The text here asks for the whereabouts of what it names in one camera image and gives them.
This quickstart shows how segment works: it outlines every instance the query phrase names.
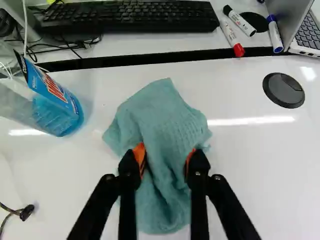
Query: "blue liquid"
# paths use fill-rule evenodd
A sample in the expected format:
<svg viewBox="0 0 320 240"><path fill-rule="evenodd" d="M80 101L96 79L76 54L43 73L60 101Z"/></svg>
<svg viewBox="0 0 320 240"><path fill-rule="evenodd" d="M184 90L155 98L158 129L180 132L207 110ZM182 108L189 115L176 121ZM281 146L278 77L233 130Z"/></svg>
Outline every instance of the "blue liquid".
<svg viewBox="0 0 320 240"><path fill-rule="evenodd" d="M73 96L79 115L72 110L51 103L37 95L33 99L32 118L35 124L51 135L62 137L75 131L82 124L84 117L79 101Z"/></svg>

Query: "black keyboard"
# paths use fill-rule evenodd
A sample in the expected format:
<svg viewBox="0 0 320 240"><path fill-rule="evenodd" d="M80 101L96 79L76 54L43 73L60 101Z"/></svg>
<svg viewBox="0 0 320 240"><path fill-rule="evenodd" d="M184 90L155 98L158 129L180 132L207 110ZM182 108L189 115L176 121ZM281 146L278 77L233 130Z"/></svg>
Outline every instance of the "black keyboard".
<svg viewBox="0 0 320 240"><path fill-rule="evenodd" d="M55 35L106 32L199 33L212 32L219 25L216 13L208 1L112 0L53 5L40 19L37 29Z"/></svg>
<svg viewBox="0 0 320 240"><path fill-rule="evenodd" d="M299 46L320 50L320 30L310 13L304 18L295 39Z"/></svg>

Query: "microfiber cloth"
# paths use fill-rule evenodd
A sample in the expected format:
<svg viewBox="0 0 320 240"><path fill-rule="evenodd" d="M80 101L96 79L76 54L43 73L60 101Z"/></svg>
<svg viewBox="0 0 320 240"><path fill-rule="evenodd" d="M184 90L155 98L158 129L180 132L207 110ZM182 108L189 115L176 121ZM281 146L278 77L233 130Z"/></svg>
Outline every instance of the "microfiber cloth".
<svg viewBox="0 0 320 240"><path fill-rule="evenodd" d="M173 233L191 219L184 165L210 138L206 117L181 98L170 78L154 81L122 103L103 140L122 157L143 142L148 167L136 191L139 230Z"/></svg>

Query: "silver laptop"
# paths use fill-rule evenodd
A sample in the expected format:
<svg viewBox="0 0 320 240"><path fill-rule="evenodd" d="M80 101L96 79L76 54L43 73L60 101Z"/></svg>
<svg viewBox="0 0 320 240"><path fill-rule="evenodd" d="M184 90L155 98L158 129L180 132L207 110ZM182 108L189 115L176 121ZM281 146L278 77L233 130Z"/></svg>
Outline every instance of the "silver laptop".
<svg viewBox="0 0 320 240"><path fill-rule="evenodd" d="M320 58L320 24L310 10L314 0L266 0L274 14L284 51Z"/></svg>

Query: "white marker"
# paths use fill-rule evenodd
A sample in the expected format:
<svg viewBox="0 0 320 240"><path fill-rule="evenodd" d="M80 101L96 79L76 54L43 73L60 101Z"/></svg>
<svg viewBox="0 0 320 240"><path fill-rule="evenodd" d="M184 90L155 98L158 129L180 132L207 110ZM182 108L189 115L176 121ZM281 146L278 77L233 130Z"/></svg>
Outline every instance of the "white marker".
<svg viewBox="0 0 320 240"><path fill-rule="evenodd" d="M236 57L241 58L245 54L244 48L241 46L241 44L238 42L237 37L232 30L232 28L229 26L227 21L220 21L220 27L222 29L222 32L224 33L226 39L228 40L231 47L233 47L234 54Z"/></svg>
<svg viewBox="0 0 320 240"><path fill-rule="evenodd" d="M248 37L255 35L257 30L229 5L223 7L223 13L227 15Z"/></svg>
<svg viewBox="0 0 320 240"><path fill-rule="evenodd" d="M276 22L276 17L275 15L271 14L266 18L266 20L269 23L269 34L271 38L273 52L275 54L280 53L284 49L284 45L281 41L280 33Z"/></svg>

